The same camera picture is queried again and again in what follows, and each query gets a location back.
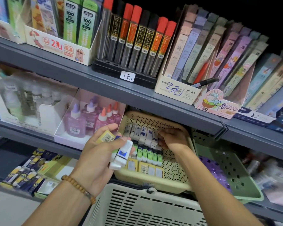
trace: black pen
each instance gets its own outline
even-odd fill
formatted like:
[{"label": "black pen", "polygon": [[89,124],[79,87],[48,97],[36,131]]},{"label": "black pen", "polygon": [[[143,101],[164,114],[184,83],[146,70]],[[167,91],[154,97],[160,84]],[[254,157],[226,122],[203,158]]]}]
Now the black pen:
[{"label": "black pen", "polygon": [[217,82],[220,80],[220,77],[217,76],[217,77],[214,77],[214,78],[209,78],[209,79],[206,79],[206,80],[203,80],[199,83],[196,83],[196,84],[193,84],[191,85],[192,87],[195,87],[195,88],[198,88],[198,87],[201,87],[201,86],[205,86],[205,85],[208,85],[210,83],[214,83],[214,82]]}]

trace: perforated basket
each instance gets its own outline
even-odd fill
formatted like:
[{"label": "perforated basket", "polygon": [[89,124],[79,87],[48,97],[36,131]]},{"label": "perforated basket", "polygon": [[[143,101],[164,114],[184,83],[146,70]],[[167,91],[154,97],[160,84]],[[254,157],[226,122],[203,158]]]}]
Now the perforated basket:
[{"label": "perforated basket", "polygon": [[[189,137],[187,130],[177,123],[140,112],[129,111],[124,115],[118,131],[120,133],[124,133],[126,125],[131,123],[137,123],[140,126],[145,126],[154,131],[159,131],[163,128],[179,128],[183,130],[188,137],[188,144],[190,145],[192,151],[194,151],[192,140]],[[164,169],[165,178],[145,175],[140,172],[130,171],[124,168],[119,171],[114,171],[114,174],[116,178],[121,181],[126,181],[137,185],[150,184],[153,185],[153,187],[157,190],[174,194],[179,194],[186,190],[192,191],[187,175],[185,174],[181,165],[177,163],[174,154],[170,150],[163,150],[162,167]]]},{"label": "perforated basket", "polygon": [[227,176],[232,194],[243,204],[262,201],[264,196],[255,181],[246,171],[238,156],[230,149],[227,141],[216,141],[209,135],[192,129],[193,144],[197,156],[217,161]]},{"label": "perforated basket", "polygon": [[196,201],[107,184],[83,226],[207,226]]}]

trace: black display stand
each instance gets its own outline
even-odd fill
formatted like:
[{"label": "black display stand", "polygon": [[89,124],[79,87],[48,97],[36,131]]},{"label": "black display stand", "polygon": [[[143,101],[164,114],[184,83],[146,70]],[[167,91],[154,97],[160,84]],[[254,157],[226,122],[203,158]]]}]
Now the black display stand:
[{"label": "black display stand", "polygon": [[157,78],[152,78],[150,76],[146,76],[126,68],[122,68],[120,65],[110,62],[108,60],[96,59],[91,65],[91,68],[96,72],[100,72],[102,74],[106,74],[115,78],[121,78],[120,76],[122,71],[135,73],[133,83],[149,89],[154,89],[157,82]]}]

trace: black cap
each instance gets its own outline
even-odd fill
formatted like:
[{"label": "black cap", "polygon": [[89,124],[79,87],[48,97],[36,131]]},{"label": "black cap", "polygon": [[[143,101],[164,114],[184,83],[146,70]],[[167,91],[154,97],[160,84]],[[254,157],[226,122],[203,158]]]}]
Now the black cap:
[{"label": "black cap", "polygon": [[124,10],[125,10],[125,3],[122,0],[118,0],[115,14],[118,16],[123,16]]},{"label": "black cap", "polygon": [[143,10],[139,24],[146,27],[148,25],[150,14],[151,14],[150,11]]},{"label": "black cap", "polygon": [[154,13],[151,14],[150,22],[148,24],[148,28],[155,30],[156,26],[157,26],[158,19],[159,19],[159,15],[156,15]]}]

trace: hand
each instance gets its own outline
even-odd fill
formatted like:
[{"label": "hand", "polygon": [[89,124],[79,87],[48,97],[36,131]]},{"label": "hand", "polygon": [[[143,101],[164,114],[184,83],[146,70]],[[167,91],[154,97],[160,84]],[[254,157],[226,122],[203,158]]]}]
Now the hand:
[{"label": "hand", "polygon": [[117,127],[117,124],[109,124],[94,133],[86,142],[82,154],[70,175],[94,197],[99,195],[114,172],[108,167],[112,151],[124,146],[127,140],[131,140],[131,138],[121,137],[111,142],[102,142],[100,144],[95,142],[106,130],[112,131]]},{"label": "hand", "polygon": [[175,156],[185,148],[188,147],[186,136],[181,129],[166,128],[158,132],[164,140],[159,140],[159,145],[162,148],[170,149]]}]

